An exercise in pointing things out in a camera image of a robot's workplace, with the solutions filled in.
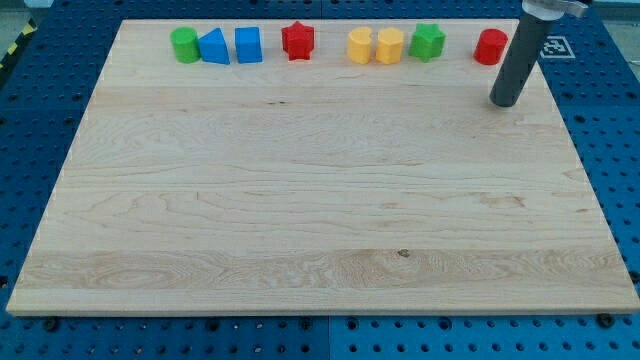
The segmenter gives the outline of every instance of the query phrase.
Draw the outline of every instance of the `blue block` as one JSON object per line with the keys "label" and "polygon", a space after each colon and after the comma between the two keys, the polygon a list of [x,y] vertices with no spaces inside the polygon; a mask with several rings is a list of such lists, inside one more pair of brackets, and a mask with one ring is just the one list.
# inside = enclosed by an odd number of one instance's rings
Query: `blue block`
{"label": "blue block", "polygon": [[198,40],[202,61],[229,65],[229,50],[222,30],[217,28]]}
{"label": "blue block", "polygon": [[241,64],[262,62],[258,27],[236,28],[236,53]]}

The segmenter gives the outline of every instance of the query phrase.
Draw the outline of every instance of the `blue pegboard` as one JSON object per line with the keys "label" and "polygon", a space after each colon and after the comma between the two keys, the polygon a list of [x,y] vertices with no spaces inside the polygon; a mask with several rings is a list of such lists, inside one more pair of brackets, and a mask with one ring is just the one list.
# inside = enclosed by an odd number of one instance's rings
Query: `blue pegboard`
{"label": "blue pegboard", "polygon": [[[59,0],[0,90],[0,304],[125,18],[515,18],[519,0]],[[593,11],[541,67],[624,260],[640,271],[640,85]],[[640,358],[640,316],[16,319],[0,359]]]}

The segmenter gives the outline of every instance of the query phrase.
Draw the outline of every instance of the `red hexagon block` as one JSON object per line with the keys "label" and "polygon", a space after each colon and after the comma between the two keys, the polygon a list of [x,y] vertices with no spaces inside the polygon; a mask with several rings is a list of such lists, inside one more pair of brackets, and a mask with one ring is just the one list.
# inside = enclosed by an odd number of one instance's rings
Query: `red hexagon block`
{"label": "red hexagon block", "polygon": [[311,59],[314,36],[313,27],[305,26],[300,21],[282,28],[282,49],[289,54],[289,60]]}

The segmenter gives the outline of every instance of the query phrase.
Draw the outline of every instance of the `red block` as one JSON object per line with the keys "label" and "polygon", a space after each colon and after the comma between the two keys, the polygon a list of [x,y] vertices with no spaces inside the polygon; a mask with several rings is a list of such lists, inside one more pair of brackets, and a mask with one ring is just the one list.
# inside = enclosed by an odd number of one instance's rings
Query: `red block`
{"label": "red block", "polygon": [[282,28],[282,49],[289,54],[289,60],[311,59],[314,36],[313,27],[305,26],[300,21]]}
{"label": "red block", "polygon": [[482,31],[476,51],[473,53],[473,58],[484,65],[495,65],[499,63],[508,40],[507,34],[498,29],[486,29]]}

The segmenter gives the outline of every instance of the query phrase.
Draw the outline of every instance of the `wooden board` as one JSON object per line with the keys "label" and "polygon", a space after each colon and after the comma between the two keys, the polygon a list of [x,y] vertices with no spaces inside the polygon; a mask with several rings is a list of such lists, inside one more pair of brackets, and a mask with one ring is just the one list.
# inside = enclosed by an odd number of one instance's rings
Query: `wooden board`
{"label": "wooden board", "polygon": [[[638,296],[538,68],[488,102],[487,27],[361,66],[416,21],[124,21],[10,299],[15,315],[634,312]],[[264,63],[178,64],[169,33],[260,25]]]}

